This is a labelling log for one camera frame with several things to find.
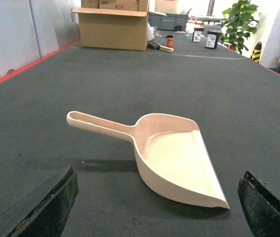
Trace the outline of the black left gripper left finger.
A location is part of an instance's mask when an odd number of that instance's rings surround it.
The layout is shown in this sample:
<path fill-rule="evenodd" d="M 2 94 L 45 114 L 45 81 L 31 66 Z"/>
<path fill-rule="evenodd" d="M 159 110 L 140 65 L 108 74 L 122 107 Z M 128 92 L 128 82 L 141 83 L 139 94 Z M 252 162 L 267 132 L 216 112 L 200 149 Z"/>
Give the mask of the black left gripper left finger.
<path fill-rule="evenodd" d="M 60 237 L 79 193 L 78 175 L 72 166 L 58 172 L 56 184 L 47 195 L 18 222 L 9 237 Z"/>

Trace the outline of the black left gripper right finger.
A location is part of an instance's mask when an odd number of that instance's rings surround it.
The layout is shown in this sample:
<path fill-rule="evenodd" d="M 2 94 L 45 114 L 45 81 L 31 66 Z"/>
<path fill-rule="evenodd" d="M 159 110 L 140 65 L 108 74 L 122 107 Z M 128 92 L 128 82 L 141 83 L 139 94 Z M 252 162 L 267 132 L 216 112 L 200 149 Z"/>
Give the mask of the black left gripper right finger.
<path fill-rule="evenodd" d="M 280 200 L 248 170 L 239 180 L 238 196 L 255 237 L 280 237 Z"/>

